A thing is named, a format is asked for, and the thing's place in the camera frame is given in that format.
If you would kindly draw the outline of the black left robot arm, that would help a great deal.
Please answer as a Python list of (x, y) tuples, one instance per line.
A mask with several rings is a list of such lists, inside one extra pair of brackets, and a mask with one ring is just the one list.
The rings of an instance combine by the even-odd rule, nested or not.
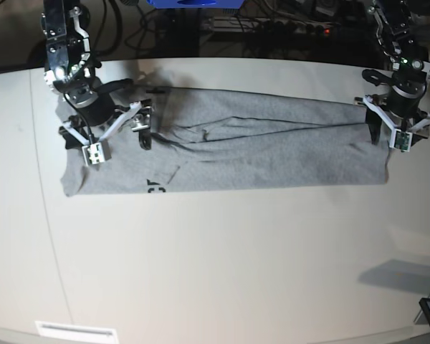
[(430, 112), (419, 108), (430, 84), (429, 51), (411, 31), (413, 20), (405, 1), (374, 1), (368, 13), (377, 23), (376, 39), (391, 61), (392, 74), (363, 70), (366, 82), (388, 87), (383, 95), (360, 99), (366, 107), (365, 122), (374, 144), (379, 141), (381, 128), (386, 126), (389, 147), (409, 152), (414, 144), (429, 137)]

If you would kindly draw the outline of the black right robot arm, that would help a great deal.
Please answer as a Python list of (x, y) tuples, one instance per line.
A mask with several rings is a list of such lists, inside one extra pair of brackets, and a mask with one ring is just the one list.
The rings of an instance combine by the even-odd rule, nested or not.
[(51, 91), (75, 112), (63, 122), (59, 134), (65, 148), (81, 149), (96, 145), (104, 138), (96, 138), (92, 129), (111, 122), (110, 130), (121, 128), (120, 117), (133, 108), (117, 105), (111, 94), (130, 90), (130, 78), (103, 84), (96, 76), (101, 68), (97, 54), (90, 44), (84, 20), (89, 10), (80, 1), (44, 1), (42, 31), (46, 37), (47, 63), (44, 80)]

